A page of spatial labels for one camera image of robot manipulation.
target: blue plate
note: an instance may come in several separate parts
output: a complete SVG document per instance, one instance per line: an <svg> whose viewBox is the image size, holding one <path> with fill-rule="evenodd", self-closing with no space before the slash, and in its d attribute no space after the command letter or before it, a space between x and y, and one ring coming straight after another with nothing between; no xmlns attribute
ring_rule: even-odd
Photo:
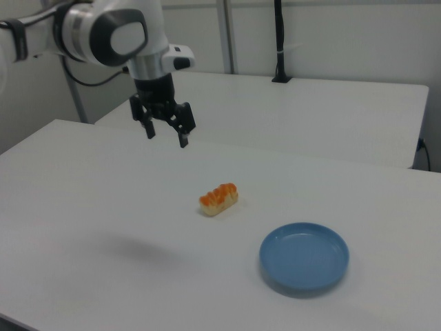
<svg viewBox="0 0 441 331"><path fill-rule="evenodd" d="M320 290L336 283L349 262L345 241L314 223L284 225L260 246L260 264L272 281L292 290Z"/></svg>

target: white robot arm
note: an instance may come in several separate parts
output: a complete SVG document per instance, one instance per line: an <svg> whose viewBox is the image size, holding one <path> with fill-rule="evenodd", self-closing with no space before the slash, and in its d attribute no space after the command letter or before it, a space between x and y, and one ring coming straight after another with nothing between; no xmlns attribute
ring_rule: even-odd
<svg viewBox="0 0 441 331"><path fill-rule="evenodd" d="M133 118L151 139L152 118L168 122L181 147L196 127L188 103L174 100L171 72L194 65L187 46L170 45L160 0L60 1L21 19L0 20L0 92L8 66L51 52L102 66L127 64L137 94Z"/></svg>

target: black cable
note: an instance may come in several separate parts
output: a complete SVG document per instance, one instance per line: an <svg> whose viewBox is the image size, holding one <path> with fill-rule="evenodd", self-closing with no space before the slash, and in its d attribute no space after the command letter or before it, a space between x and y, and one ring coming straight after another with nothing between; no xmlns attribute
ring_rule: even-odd
<svg viewBox="0 0 441 331"><path fill-rule="evenodd" d="M70 77L75 83L78 83L78 84L80 84L80 85L82 85L82 86L87 86L88 88L94 88L94 87L97 87L97 86L104 85L104 84L108 83L109 81L113 80L114 78L118 77L120 74L125 74L125 73L127 73L127 68L124 67L122 70L120 70L120 71L114 73L112 76L110 76L109 78L107 78L107 79L105 79L105 80L103 80L103 81L100 81L100 82L98 82L98 83L84 83L83 81L80 81L79 79L77 79L77 78L71 73L71 71L69 70L69 67L68 67L68 63L67 63L67 59L66 59L66 57L63 57L63 58L62 58L61 63L63 64L63 69L65 70L66 74L68 74L68 76L69 76L69 77Z"/></svg>
<svg viewBox="0 0 441 331"><path fill-rule="evenodd" d="M427 146L426 146L426 144L425 144L424 142L422 142L422 144L423 144L424 150L426 151L426 156L427 156L427 169L428 169L429 171L431 171L431 169L430 169L429 150L427 149Z"/></svg>
<svg viewBox="0 0 441 331"><path fill-rule="evenodd" d="M416 146L416 151L418 152L421 148L424 148L424 151L426 152L426 157L427 157L427 170L431 171L431 166L430 166L430 157L429 157L429 150L427 149L426 146L426 142L423 138L419 138L418 139L418 144Z"/></svg>
<svg viewBox="0 0 441 331"><path fill-rule="evenodd" d="M49 12L46 15L38 17L37 19L35 19L33 21L23 23L23 26L25 26L25 27L33 26L34 24L37 24L38 22L44 21L45 19L48 19L49 17L52 17L52 16L54 16L54 12ZM0 24L0 29L10 29L10 27Z"/></svg>

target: white table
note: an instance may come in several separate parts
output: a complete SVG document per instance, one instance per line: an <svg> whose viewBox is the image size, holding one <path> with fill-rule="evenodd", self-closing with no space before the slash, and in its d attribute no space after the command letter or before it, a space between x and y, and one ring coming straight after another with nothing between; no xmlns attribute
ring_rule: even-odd
<svg viewBox="0 0 441 331"><path fill-rule="evenodd" d="M198 197L233 181L215 218ZM39 331L438 331L441 176L55 121L0 155L0 313ZM332 291L274 292L274 228L329 226Z"/></svg>
<svg viewBox="0 0 441 331"><path fill-rule="evenodd" d="M177 72L176 101L190 102L189 140L410 168L428 88L388 83ZM129 102L96 122L142 131ZM155 121L158 134L176 134Z"/></svg>

